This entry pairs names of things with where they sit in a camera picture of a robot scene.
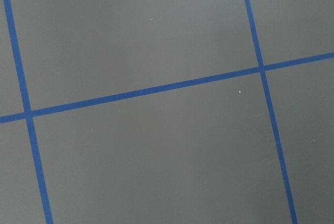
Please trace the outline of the blue tape grid lines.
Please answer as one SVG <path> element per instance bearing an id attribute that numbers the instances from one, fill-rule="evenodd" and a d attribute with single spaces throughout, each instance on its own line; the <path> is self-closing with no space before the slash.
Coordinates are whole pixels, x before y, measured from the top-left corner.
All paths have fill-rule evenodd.
<path id="1" fill-rule="evenodd" d="M 26 122 L 27 132 L 28 132 L 29 142 L 30 142 L 30 148 L 31 148 L 31 153 L 33 157 L 34 170 L 37 176 L 39 194 L 41 198 L 43 214 L 44 214 L 46 223 L 53 223 L 54 219 L 53 219 L 50 200 L 48 196 L 47 185 L 46 185 L 44 171 L 43 171 L 43 164 L 41 160 L 38 139 L 37 139 L 37 134 L 35 130 L 35 124 L 33 121 L 35 117 L 40 117 L 40 116 L 45 116 L 48 114 L 55 114 L 55 113 L 60 113 L 60 112 L 65 112 L 65 111 L 77 110 L 77 109 L 82 109 L 82 108 L 91 107 L 95 105 L 111 103 L 114 101 L 121 101 L 121 100 L 126 100 L 130 98 L 135 98 L 135 97 L 147 96 L 147 95 L 154 94 L 154 93 L 162 93 L 165 91 L 182 89 L 182 88 L 191 87 L 191 86 L 198 86 L 201 84 L 208 84 L 211 82 L 222 81 L 222 80 L 227 80 L 227 79 L 236 78 L 236 77 L 243 77 L 243 76 L 248 76 L 252 74 L 260 75 L 261 85 L 263 87 L 264 96 L 266 100 L 266 106 L 267 106 L 269 117 L 270 117 L 270 124 L 272 128 L 273 136 L 275 139 L 275 146 L 276 146 L 276 150 L 277 150 L 277 154 L 279 158 L 279 165 L 280 165 L 280 170 L 281 170 L 282 177 L 283 177 L 285 195 L 288 201 L 291 221 L 292 223 L 298 222 L 297 213 L 295 210 L 294 199 L 293 199 L 293 193 L 292 193 L 290 181 L 289 181 L 288 169 L 287 169 L 287 165 L 286 165 L 286 161 L 284 157 L 284 151 L 283 151 L 283 147 L 281 143 L 281 137 L 279 133 L 277 118 L 275 115 L 275 109 L 274 109 L 271 94 L 270 94 L 270 86 L 268 84 L 267 72 L 271 70 L 278 70 L 278 69 L 283 69 L 286 67 L 299 66 L 302 64 L 306 64 L 306 63 L 312 63 L 312 62 L 318 62 L 322 60 L 331 59 L 333 58 L 332 52 L 298 58 L 298 59 L 284 61 L 284 62 L 278 62 L 274 64 L 267 64 L 267 65 L 264 64 L 264 60 L 263 60 L 261 48 L 260 48 L 260 43 L 258 39 L 257 28 L 256 28 L 255 19 L 254 19 L 254 13 L 252 9 L 251 0 L 243 0 L 245 4 L 245 8 L 246 8 L 247 19 L 248 19 L 250 31 L 252 34 L 252 42 L 254 45 L 256 60 L 258 64 L 256 67 L 236 70 L 236 71 L 232 71 L 228 73 L 206 76 L 206 77 L 201 77 L 201 78 L 196 78 L 196 79 L 179 81 L 179 82 L 175 82 L 171 84 L 165 84 L 165 85 L 160 85 L 156 87 L 149 87 L 149 88 L 124 92 L 124 93 L 119 93 L 115 95 L 98 97 L 98 98 L 77 101 L 77 102 L 72 102 L 72 103 L 66 103 L 66 104 L 61 104 L 61 105 L 56 105 L 52 107 L 34 110 L 31 107 L 31 102 L 29 98 L 29 91 L 27 87 L 23 62 L 22 62 L 21 53 L 20 53 L 19 41 L 17 37 L 17 31 L 16 31 L 16 25 L 15 25 L 15 19 L 14 19 L 14 13 L 12 9 L 11 0 L 2 0 L 2 1 L 4 4 L 4 11 L 5 11 L 5 16 L 6 16 L 6 21 L 7 21 L 8 34 L 9 34 L 11 50 L 12 50 L 14 63 L 15 63 L 15 70 L 16 70 L 16 74 L 18 78 L 18 85 L 20 89 L 20 96 L 22 100 L 23 111 L 21 113 L 1 116 L 1 123 L 16 122 L 20 120 L 24 120 Z"/>

